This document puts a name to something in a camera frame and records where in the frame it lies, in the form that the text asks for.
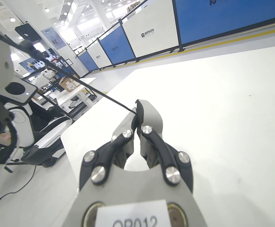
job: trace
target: white tabletop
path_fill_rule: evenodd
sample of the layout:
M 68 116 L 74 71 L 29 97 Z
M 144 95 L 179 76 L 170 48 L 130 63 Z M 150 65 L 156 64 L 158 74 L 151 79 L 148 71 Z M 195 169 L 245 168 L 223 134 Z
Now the white tabletop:
M 81 78 L 80 80 L 82 80 L 86 84 L 91 84 L 92 81 L 95 79 L 96 78 L 93 77 L 93 78 Z M 63 90 L 60 93 L 58 93 L 55 97 L 57 99 L 58 105 L 62 106 L 65 102 L 67 102 L 68 100 L 76 96 L 83 88 L 85 88 L 84 85 L 79 85 L 76 89 L 72 90 L 71 92 Z
M 275 225 L 274 56 L 272 47 L 138 69 L 108 93 L 158 110 L 164 141 L 191 158 L 209 227 Z M 127 114 L 102 98 L 62 134 L 77 180 L 83 155 L 110 141 Z M 128 170 L 145 169 L 138 147 L 136 136 Z

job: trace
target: table leg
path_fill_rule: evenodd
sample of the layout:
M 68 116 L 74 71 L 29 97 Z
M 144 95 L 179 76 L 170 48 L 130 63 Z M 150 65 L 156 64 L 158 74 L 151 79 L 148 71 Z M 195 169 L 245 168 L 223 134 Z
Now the table leg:
M 92 107 L 94 103 L 88 98 L 84 97 L 81 94 L 76 95 L 82 102 L 84 102 L 88 107 Z

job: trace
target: cardboard box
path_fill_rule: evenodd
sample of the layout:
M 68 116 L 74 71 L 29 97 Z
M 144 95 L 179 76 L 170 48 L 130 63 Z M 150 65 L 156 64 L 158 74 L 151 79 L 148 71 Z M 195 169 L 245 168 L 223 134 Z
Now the cardboard box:
M 74 89 L 76 89 L 80 85 L 80 83 L 76 82 L 71 78 L 62 77 L 61 80 L 59 81 L 59 85 L 63 87 L 66 91 L 71 92 Z

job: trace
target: wire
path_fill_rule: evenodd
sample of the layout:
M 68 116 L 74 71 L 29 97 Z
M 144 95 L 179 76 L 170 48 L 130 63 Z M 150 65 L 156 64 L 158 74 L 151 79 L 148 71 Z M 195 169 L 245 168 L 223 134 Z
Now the wire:
M 15 194 L 15 193 L 21 191 L 24 187 L 26 187 L 27 184 L 28 184 L 28 183 L 32 180 L 32 178 L 34 177 L 34 173 L 35 173 L 36 167 L 37 167 L 37 166 L 34 167 L 34 172 L 33 172 L 33 174 L 32 174 L 32 177 L 29 179 L 29 181 L 28 181 L 22 188 L 20 188 L 19 190 L 15 191 L 15 192 L 9 192 L 9 193 L 3 195 L 2 197 L 0 197 L 0 200 L 3 199 L 5 196 L 7 196 L 7 195 L 9 195 L 9 194 Z
M 29 40 L 24 40 L 21 42 L 21 44 L 17 44 L 15 42 L 13 42 L 12 40 L 9 40 L 7 39 L 6 37 L 0 35 L 0 40 L 5 42 L 6 44 L 9 44 L 10 46 L 13 46 L 15 48 L 17 48 L 18 50 L 21 50 L 25 53 L 27 53 L 28 55 L 30 55 L 32 58 L 36 59 L 36 60 L 39 60 L 39 61 L 43 61 L 45 63 L 45 65 L 47 66 L 50 66 L 51 68 L 55 69 L 56 71 L 66 75 L 67 77 L 75 80 L 76 82 L 86 86 L 87 88 L 89 88 L 90 90 L 94 91 L 94 92 L 97 92 L 98 94 L 102 95 L 103 97 L 111 100 L 112 102 L 120 105 L 121 107 L 125 108 L 126 110 L 136 114 L 135 111 L 129 109 L 128 107 L 126 107 L 125 105 L 121 104 L 120 102 L 114 100 L 113 98 L 109 97 L 108 95 L 104 94 L 103 92 L 93 88 L 92 86 L 84 83 L 83 81 L 81 81 L 80 79 L 78 78 L 75 78 L 73 75 L 63 71 L 62 69 L 60 69 L 59 67 L 57 67 L 56 65 L 54 65 L 53 63 L 51 63 L 49 60 L 45 59 L 43 54 L 39 51 L 39 50 L 36 50 L 34 48 L 34 46 L 32 45 L 31 41 Z

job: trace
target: silver screw head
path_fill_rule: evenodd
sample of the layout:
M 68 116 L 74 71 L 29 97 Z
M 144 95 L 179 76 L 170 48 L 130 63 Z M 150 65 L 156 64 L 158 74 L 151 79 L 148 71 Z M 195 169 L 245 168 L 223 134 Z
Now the silver screw head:
M 113 142 L 115 139 L 117 138 L 117 136 L 112 136 L 112 139 L 111 139 L 111 141 Z
M 125 137 L 125 138 L 130 138 L 132 136 L 132 132 L 131 130 L 127 129 L 125 130 L 122 135 Z
M 95 152 L 94 151 L 88 151 L 85 155 L 84 155 L 84 161 L 85 162 L 91 162 L 95 157 Z
M 178 157 L 179 157 L 180 161 L 184 164 L 187 164 L 190 162 L 190 158 L 189 158 L 188 154 L 186 154 L 183 151 L 178 153 Z
M 103 166 L 97 166 L 92 171 L 92 182 L 99 183 L 101 182 L 106 175 L 106 170 Z
M 152 127 L 149 125 L 145 125 L 142 127 L 142 132 L 144 134 L 150 134 L 152 132 Z
M 173 184 L 178 184 L 180 182 L 180 172 L 175 167 L 168 167 L 165 170 L 166 178 L 169 182 Z

